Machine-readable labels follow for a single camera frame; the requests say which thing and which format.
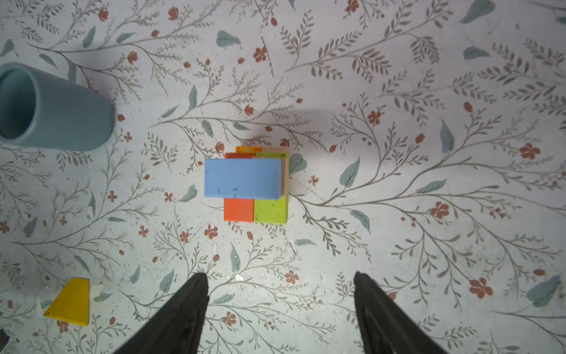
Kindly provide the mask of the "yellow wood block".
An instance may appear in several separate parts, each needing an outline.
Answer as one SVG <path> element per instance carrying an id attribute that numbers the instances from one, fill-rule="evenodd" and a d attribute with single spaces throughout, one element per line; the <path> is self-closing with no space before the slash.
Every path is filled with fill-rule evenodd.
<path id="1" fill-rule="evenodd" d="M 71 325 L 88 326 L 90 282 L 73 277 L 44 312 L 44 316 Z"/>

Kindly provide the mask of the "orange yellow cylinder block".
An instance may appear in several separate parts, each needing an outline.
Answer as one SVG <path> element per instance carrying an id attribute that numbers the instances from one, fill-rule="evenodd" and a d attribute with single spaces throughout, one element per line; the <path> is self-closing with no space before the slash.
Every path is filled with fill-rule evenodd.
<path id="1" fill-rule="evenodd" d="M 236 147 L 236 153 L 248 153 L 248 154 L 257 154 L 262 151 L 261 147 L 255 146 L 238 146 Z"/>

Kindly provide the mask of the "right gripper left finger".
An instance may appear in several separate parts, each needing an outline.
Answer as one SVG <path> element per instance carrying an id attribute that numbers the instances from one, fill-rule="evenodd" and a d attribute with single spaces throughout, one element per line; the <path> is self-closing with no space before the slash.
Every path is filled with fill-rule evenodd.
<path id="1" fill-rule="evenodd" d="M 208 279 L 197 273 L 118 353 L 197 353 L 209 304 Z"/>

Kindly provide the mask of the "natural wood rectangular block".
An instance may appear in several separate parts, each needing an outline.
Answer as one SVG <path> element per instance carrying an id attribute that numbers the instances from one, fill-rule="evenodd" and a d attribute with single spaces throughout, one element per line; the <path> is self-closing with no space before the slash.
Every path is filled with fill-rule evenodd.
<path id="1" fill-rule="evenodd" d="M 289 147 L 263 147 L 260 152 L 262 157 L 279 157 L 282 161 L 282 196 L 288 195 L 289 185 Z"/>

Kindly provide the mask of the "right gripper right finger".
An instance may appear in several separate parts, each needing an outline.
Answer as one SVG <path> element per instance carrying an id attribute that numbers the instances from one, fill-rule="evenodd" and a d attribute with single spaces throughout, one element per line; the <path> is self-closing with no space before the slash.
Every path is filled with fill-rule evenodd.
<path id="1" fill-rule="evenodd" d="M 446 353 L 368 274 L 358 271 L 354 285 L 355 310 L 365 353 Z"/>

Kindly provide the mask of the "green wood block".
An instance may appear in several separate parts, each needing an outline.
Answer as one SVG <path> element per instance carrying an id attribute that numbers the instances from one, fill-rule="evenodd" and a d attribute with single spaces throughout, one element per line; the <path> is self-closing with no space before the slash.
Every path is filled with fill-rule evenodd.
<path id="1" fill-rule="evenodd" d="M 279 159 L 279 157 L 275 157 L 275 158 L 262 157 L 260 153 L 257 153 L 255 158 Z M 287 217 L 288 217 L 288 195 L 282 196 L 278 200 L 254 201 L 254 221 L 257 223 L 285 225 L 287 223 Z"/>

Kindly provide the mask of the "red wood block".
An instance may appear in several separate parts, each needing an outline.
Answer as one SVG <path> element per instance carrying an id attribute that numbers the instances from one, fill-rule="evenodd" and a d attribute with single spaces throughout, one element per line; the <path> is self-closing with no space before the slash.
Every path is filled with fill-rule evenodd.
<path id="1" fill-rule="evenodd" d="M 224 220 L 237 222 L 252 222 L 254 220 L 254 201 L 250 195 L 251 172 L 249 164 L 234 163 L 229 166 L 227 172 L 230 184 L 238 187 L 236 196 L 231 195 L 224 199 Z"/>

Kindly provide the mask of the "blue wood block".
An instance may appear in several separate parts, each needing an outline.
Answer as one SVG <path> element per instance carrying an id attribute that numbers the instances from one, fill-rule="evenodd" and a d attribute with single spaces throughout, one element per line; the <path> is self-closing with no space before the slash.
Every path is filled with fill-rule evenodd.
<path id="1" fill-rule="evenodd" d="M 218 199 L 280 199 L 282 162 L 279 159 L 207 159 L 204 195 Z"/>

